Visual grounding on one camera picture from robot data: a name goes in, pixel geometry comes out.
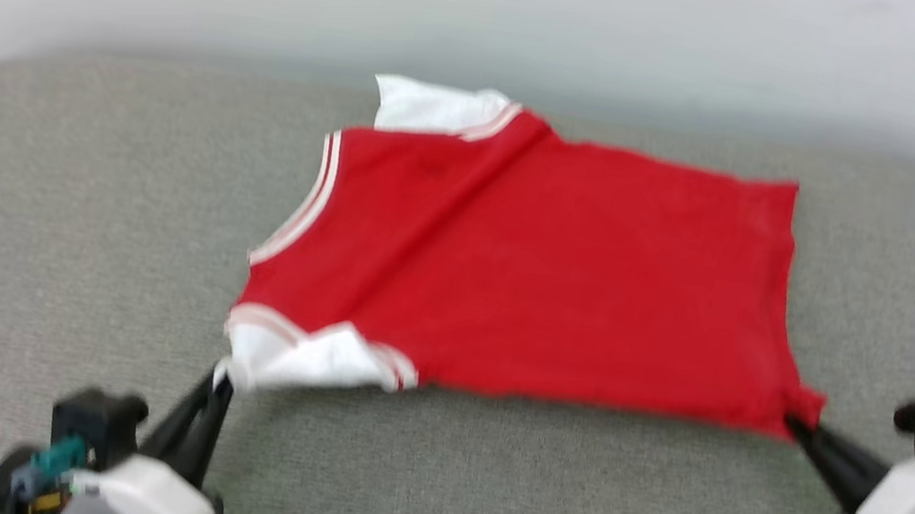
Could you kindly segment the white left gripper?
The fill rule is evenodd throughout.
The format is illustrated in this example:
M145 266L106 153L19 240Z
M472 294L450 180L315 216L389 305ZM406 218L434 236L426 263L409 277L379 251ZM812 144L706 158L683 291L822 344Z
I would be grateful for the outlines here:
M60 514L217 514L203 490L234 394L217 375L209 371L170 409L139 446L141 457L103 472L74 472Z

